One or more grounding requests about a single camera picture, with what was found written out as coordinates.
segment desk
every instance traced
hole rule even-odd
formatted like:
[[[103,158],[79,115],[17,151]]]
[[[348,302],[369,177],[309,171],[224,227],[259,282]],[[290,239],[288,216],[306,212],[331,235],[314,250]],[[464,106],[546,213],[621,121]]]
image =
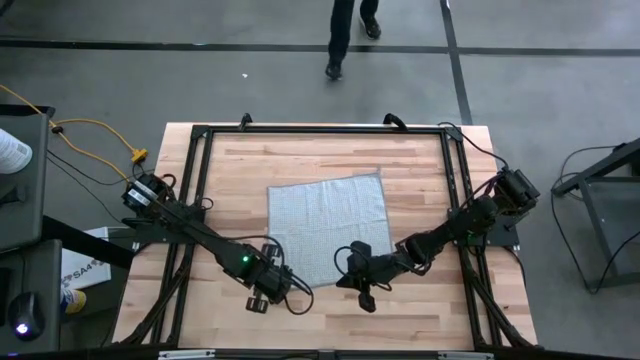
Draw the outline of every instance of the desk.
[[[191,123],[167,124],[157,174],[184,170]],[[491,150],[486,127],[465,127],[479,146]],[[199,171],[196,156],[194,174]],[[466,146],[471,180],[480,185],[495,175],[492,158]],[[457,166],[455,152],[454,164]],[[380,170],[394,241],[436,227],[450,207],[442,149],[437,138],[406,134],[217,134],[204,195],[214,201],[206,224],[222,235],[267,232],[268,186],[308,183]],[[195,188],[197,176],[192,176]],[[158,296],[168,246],[152,245],[133,261],[114,340],[133,331]],[[517,262],[504,249],[488,249],[487,260],[498,304],[518,330],[536,341]],[[472,349],[457,252],[447,246],[424,277],[404,274],[393,292],[373,290],[378,311],[358,307],[357,293],[327,286],[315,289],[313,309],[291,315],[284,304],[267,314],[245,310],[250,291],[229,279],[212,254],[197,247],[187,294],[181,347],[280,349]],[[290,293],[292,306],[308,299]],[[165,317],[165,334],[173,303]],[[486,312],[478,307],[489,338]]]

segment computer mouse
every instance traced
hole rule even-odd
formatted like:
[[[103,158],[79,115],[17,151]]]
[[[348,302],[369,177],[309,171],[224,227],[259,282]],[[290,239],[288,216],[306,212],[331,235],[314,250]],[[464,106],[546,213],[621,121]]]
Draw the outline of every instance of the computer mouse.
[[[33,292],[22,293],[11,300],[7,319],[13,333],[22,341],[36,339],[45,326],[38,296]]]

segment yellow cable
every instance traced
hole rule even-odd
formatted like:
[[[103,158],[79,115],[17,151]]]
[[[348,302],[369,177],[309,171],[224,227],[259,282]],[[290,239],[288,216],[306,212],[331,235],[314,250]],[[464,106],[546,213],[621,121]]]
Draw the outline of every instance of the yellow cable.
[[[35,107],[35,106],[34,106],[32,103],[30,103],[27,99],[25,99],[25,98],[23,98],[22,96],[20,96],[20,95],[16,94],[15,92],[13,92],[13,90],[9,89],[8,87],[6,87],[6,86],[4,86],[4,85],[2,85],[2,84],[0,84],[0,88],[1,88],[2,90],[4,90],[4,91],[8,92],[9,94],[11,94],[11,95],[15,96],[16,98],[20,99],[23,103],[25,103],[25,104],[29,105],[29,107],[31,107],[31,108],[32,108],[36,113],[38,113],[38,114],[42,114],[42,111],[40,111],[37,107]],[[49,126],[53,128],[53,127],[55,127],[55,126],[56,126],[56,124],[55,124],[53,121],[49,120]],[[126,182],[129,182],[129,178],[127,177],[127,175],[125,175],[122,171],[120,171],[120,169],[118,169],[118,167],[117,167],[117,166],[115,166],[115,165],[114,165],[113,163],[111,163],[110,161],[105,160],[105,159],[103,159],[103,158],[99,157],[98,155],[94,155],[94,154],[92,154],[92,153],[90,153],[90,152],[88,152],[88,151],[85,151],[85,150],[82,150],[82,149],[78,148],[77,146],[73,145],[73,144],[71,143],[71,141],[69,141],[69,139],[67,139],[67,137],[66,137],[64,134],[59,133],[58,135],[59,135],[59,136],[62,138],[62,140],[64,140],[64,142],[66,142],[66,143],[67,143],[67,145],[69,145],[69,147],[70,147],[70,148],[72,148],[73,150],[75,150],[75,151],[77,151],[77,152],[79,152],[79,153],[81,153],[81,154],[83,154],[83,155],[86,155],[86,156],[88,156],[88,157],[90,157],[90,158],[92,158],[92,159],[96,159],[96,160],[98,160],[98,161],[100,161],[100,162],[102,162],[102,163],[104,163],[104,164],[106,164],[106,165],[110,166],[110,167],[111,167],[113,170],[115,170],[115,171],[116,171],[120,176],[122,176],[122,178],[123,178]]]
[[[129,144],[127,142],[127,140],[124,139],[124,136],[120,135],[119,132],[117,132],[114,128],[112,128],[111,126],[103,123],[102,121],[99,120],[93,120],[93,119],[66,119],[66,120],[60,120],[60,121],[56,121],[57,125],[60,124],[67,124],[67,123],[73,123],[73,122],[84,122],[84,123],[90,123],[90,124],[96,124],[96,125],[100,125],[104,128],[106,128],[107,130],[111,131],[113,133],[113,135],[117,136],[120,140],[122,140],[122,142],[124,143],[124,145],[126,147],[129,148],[129,150],[131,150],[132,153],[135,153],[135,148],[133,146],[131,146],[131,144]]]

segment yellow extension cord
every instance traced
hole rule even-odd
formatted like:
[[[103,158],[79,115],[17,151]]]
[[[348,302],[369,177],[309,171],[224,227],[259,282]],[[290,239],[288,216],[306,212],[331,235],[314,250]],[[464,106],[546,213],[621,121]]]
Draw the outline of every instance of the yellow extension cord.
[[[23,98],[22,96],[18,95],[17,93],[15,93],[13,90],[9,89],[8,87],[0,84],[0,88],[6,92],[8,92],[9,94],[15,96],[16,98],[20,99],[22,102],[24,102],[25,104],[27,104],[29,107],[31,107],[36,113],[38,114],[42,114],[42,111],[40,111],[37,107],[35,107],[32,103],[30,103],[27,99]],[[65,124],[65,123],[79,123],[79,122],[84,122],[84,123],[91,123],[91,124],[96,124],[96,125],[100,125],[104,128],[106,128],[107,130],[109,130],[110,132],[112,132],[114,135],[116,135],[120,140],[122,140],[122,142],[125,144],[125,146],[127,146],[129,148],[129,150],[131,150],[131,153],[133,154],[133,157],[131,158],[131,161],[133,161],[134,163],[138,163],[142,160],[144,160],[147,156],[147,150],[146,149],[136,149],[133,146],[131,146],[131,144],[129,144],[127,142],[127,140],[124,139],[124,137],[122,135],[120,135],[120,133],[118,133],[114,128],[112,128],[111,126],[103,123],[102,121],[98,121],[98,120],[93,120],[93,119],[67,119],[67,120],[60,120],[57,123],[54,123],[53,121],[49,120],[49,127],[54,128],[56,126],[58,126],[59,124]],[[83,155],[86,155],[92,159],[98,160],[106,165],[108,165],[109,167],[111,167],[113,170],[115,170],[118,175],[120,175],[125,181],[129,182],[129,178],[127,177],[127,175],[125,175],[124,172],[122,172],[120,169],[118,169],[117,166],[115,166],[112,162],[105,160],[103,158],[101,158],[98,155],[92,154],[86,150],[82,150],[80,148],[78,148],[77,146],[73,145],[71,143],[71,141],[69,141],[69,139],[63,134],[63,133],[58,133],[58,136],[60,136],[62,138],[62,140],[64,140],[64,142],[67,143],[67,145],[69,145],[69,147]]]

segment blue light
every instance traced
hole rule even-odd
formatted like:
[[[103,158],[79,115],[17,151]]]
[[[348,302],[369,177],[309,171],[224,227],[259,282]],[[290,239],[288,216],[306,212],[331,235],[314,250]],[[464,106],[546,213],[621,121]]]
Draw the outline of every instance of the blue light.
[[[21,335],[24,335],[27,333],[27,331],[29,331],[29,327],[27,327],[27,325],[25,324],[20,324],[16,328],[16,331],[18,331],[18,333],[20,333]]]

